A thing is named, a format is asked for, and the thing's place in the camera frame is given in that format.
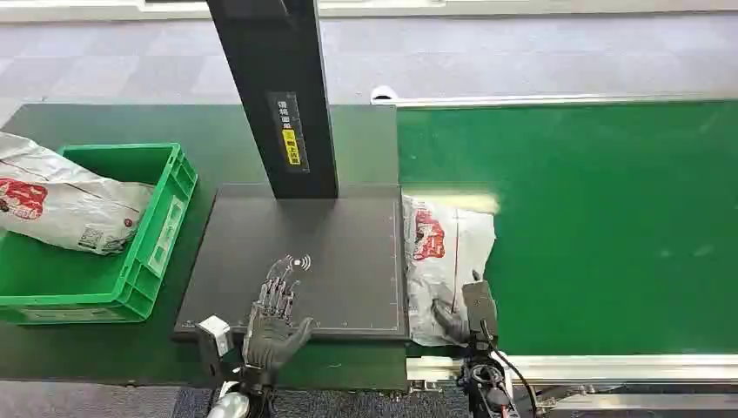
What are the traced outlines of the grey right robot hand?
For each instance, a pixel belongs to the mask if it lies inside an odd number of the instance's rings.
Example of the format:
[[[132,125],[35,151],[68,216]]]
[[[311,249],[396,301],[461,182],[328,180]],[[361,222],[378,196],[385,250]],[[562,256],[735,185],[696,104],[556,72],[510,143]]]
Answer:
[[[466,315],[453,313],[451,306],[441,299],[434,299],[432,312],[443,330],[445,338],[457,345],[472,340],[485,340],[496,344],[498,340],[498,316],[496,301],[491,295],[489,283],[479,272],[472,270],[473,281],[462,286]]]

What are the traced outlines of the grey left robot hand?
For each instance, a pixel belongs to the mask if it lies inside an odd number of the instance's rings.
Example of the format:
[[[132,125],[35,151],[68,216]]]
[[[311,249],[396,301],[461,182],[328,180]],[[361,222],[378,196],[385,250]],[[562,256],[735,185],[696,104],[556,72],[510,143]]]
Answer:
[[[249,313],[242,357],[269,374],[278,372],[311,339],[317,325],[312,316],[292,324],[299,284],[292,277],[294,267],[290,256],[274,262]]]

